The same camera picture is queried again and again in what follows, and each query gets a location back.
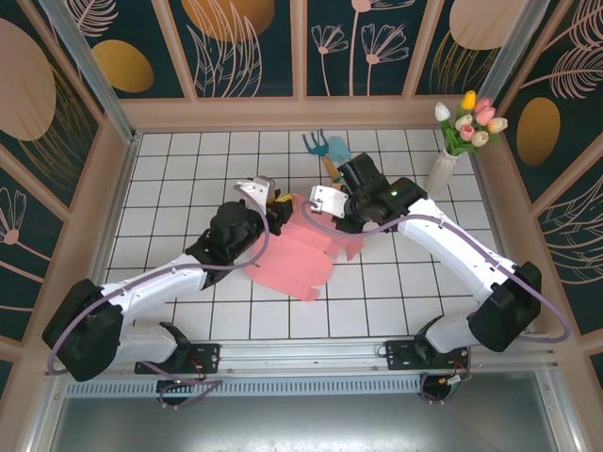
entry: metal bar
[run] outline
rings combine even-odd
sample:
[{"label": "metal bar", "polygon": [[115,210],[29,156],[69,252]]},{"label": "metal bar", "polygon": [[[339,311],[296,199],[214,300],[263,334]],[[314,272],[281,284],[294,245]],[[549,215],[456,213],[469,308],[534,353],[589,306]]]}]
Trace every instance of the metal bar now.
[{"label": "metal bar", "polygon": [[496,99],[517,60],[530,42],[531,36],[546,12],[549,0],[526,2],[517,22],[509,33],[509,38],[498,52],[492,68],[481,84],[479,97]]},{"label": "metal bar", "polygon": [[67,6],[57,0],[39,0],[39,2],[106,114],[114,122],[122,138],[129,143],[134,136],[134,128],[127,119],[115,91],[106,81],[88,43],[77,29]]},{"label": "metal bar", "polygon": [[94,283],[104,283],[101,281],[106,270],[106,263],[111,255],[111,245],[115,238],[117,228],[119,227],[120,214],[122,212],[123,201],[128,192],[130,177],[134,170],[134,163],[139,154],[139,147],[142,135],[136,134],[132,142],[123,153],[122,164],[119,169],[119,177],[113,190],[113,195],[109,201],[109,210],[106,216],[105,225],[98,241],[95,258],[90,270],[90,280]]}]

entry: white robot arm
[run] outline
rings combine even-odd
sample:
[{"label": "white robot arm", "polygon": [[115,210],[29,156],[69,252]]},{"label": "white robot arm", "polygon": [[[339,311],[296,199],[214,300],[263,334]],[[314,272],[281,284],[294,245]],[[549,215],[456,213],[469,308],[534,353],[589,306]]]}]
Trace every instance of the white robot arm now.
[{"label": "white robot arm", "polygon": [[[435,202],[412,181],[400,178],[389,184],[363,153],[339,168],[345,182],[342,192],[315,186],[314,210],[334,215],[336,229],[349,234],[363,231],[367,222],[385,224],[402,216],[423,215],[452,223]],[[255,178],[241,183],[244,191],[266,206],[270,232],[280,233],[292,213],[289,205],[275,201],[273,182]],[[235,259],[264,232],[260,214],[241,202],[227,202],[218,209],[210,227],[184,254],[166,265],[136,278],[97,286],[89,280],[74,285],[42,336],[52,348],[73,319],[92,302],[121,293],[80,322],[58,349],[57,356],[75,379],[94,378],[112,364],[148,361],[179,364],[187,360],[190,343],[177,328],[162,323],[152,328],[133,327],[141,315],[174,298],[195,293],[221,281]],[[530,263],[517,267],[477,241],[468,245],[446,228],[421,219],[400,224],[400,232],[413,239],[450,268],[481,303],[475,312],[440,316],[416,336],[416,353],[426,363],[460,347],[482,344],[504,350],[540,314],[540,302],[493,268],[475,246],[494,257],[499,266],[540,290],[540,272]],[[219,266],[203,270],[200,265]]]}]

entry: tulip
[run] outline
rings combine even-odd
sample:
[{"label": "tulip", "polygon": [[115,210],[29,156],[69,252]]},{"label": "tulip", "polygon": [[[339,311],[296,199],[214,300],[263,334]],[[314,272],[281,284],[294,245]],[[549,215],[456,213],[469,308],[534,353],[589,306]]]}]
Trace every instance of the tulip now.
[{"label": "tulip", "polygon": [[461,102],[461,108],[463,110],[472,110],[475,107],[475,100],[477,98],[475,91],[468,91],[464,94],[463,101]]},{"label": "tulip", "polygon": [[491,134],[498,134],[505,130],[508,125],[509,123],[505,118],[492,118],[486,127],[488,127],[488,132]]},{"label": "tulip", "polygon": [[496,113],[497,113],[497,111],[495,108],[492,108],[491,106],[487,106],[480,113],[478,113],[475,116],[475,121],[479,125],[486,125],[492,118],[494,118],[494,115]]},{"label": "tulip", "polygon": [[476,148],[479,148],[488,142],[488,138],[489,136],[487,132],[476,132],[473,134],[473,137],[471,137],[471,144],[473,144]]},{"label": "tulip", "polygon": [[438,122],[442,122],[450,118],[450,110],[448,110],[448,108],[441,102],[438,102],[435,105],[435,118]]},{"label": "tulip", "polygon": [[454,123],[454,128],[461,132],[461,129],[466,125],[471,125],[473,123],[473,117],[471,115],[464,115]]},{"label": "tulip", "polygon": [[492,104],[494,103],[494,100],[491,97],[482,97],[481,99],[478,100],[478,102],[475,104],[475,114],[477,115],[478,113],[480,113],[484,108],[488,108],[489,106],[492,106]]},{"label": "tulip", "polygon": [[464,125],[461,128],[461,138],[465,141],[470,141],[473,134],[475,134],[475,129],[472,126]]}]

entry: white line drawing of flower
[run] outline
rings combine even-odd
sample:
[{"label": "white line drawing of flower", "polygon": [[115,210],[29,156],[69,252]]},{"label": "white line drawing of flower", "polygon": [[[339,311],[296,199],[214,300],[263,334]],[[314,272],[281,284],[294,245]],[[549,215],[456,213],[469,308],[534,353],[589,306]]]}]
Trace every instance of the white line drawing of flower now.
[{"label": "white line drawing of flower", "polygon": [[400,61],[408,57],[408,47],[403,46],[406,42],[403,28],[404,25],[384,25],[375,35],[375,24],[362,27],[362,45],[368,63],[367,96],[370,96],[370,75],[375,64]]},{"label": "white line drawing of flower", "polygon": [[327,54],[334,54],[335,52],[342,52],[347,50],[350,46],[348,45],[348,42],[344,40],[345,35],[343,31],[341,31],[341,25],[327,25],[324,27],[324,31],[320,25],[315,25],[312,27],[311,31],[314,44],[317,45],[318,52],[320,53],[324,88],[327,90],[327,96],[331,96],[329,83],[327,82],[327,72],[324,67],[324,56]]},{"label": "white line drawing of flower", "polygon": [[362,12],[371,10],[388,10],[410,7],[415,0],[351,0],[351,7],[356,11],[351,27],[350,45],[350,96],[354,95],[354,48],[356,44],[356,30],[358,29],[358,16]]}]

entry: yellow tulip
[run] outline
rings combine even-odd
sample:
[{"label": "yellow tulip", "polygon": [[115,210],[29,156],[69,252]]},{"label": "yellow tulip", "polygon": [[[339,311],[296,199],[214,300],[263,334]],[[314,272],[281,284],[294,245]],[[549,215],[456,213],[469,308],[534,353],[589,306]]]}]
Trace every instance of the yellow tulip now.
[{"label": "yellow tulip", "polygon": [[475,108],[478,94],[475,91],[468,91],[464,94],[463,101],[461,102],[461,108],[463,110],[472,110]]}]

